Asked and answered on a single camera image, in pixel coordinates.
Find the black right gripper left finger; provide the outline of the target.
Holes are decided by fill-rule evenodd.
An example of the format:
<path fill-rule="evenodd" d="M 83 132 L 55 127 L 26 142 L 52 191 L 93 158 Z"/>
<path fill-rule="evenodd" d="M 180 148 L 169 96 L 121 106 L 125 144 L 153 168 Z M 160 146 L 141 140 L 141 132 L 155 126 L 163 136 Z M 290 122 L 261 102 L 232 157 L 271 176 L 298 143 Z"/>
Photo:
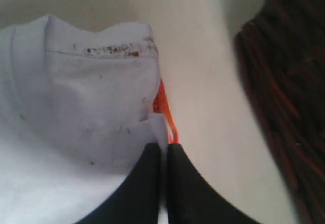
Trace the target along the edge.
<path fill-rule="evenodd" d="M 157 223 L 161 149 L 148 143 L 125 181 L 78 223 Z"/>

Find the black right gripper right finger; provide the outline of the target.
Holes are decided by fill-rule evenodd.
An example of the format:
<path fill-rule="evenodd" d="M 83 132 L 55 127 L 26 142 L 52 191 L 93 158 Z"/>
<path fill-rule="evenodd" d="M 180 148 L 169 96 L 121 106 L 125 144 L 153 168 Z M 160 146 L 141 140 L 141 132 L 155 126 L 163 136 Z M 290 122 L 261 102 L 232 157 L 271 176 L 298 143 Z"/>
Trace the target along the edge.
<path fill-rule="evenodd" d="M 208 184 L 178 143 L 167 152 L 167 210 L 169 223 L 257 223 Z"/>

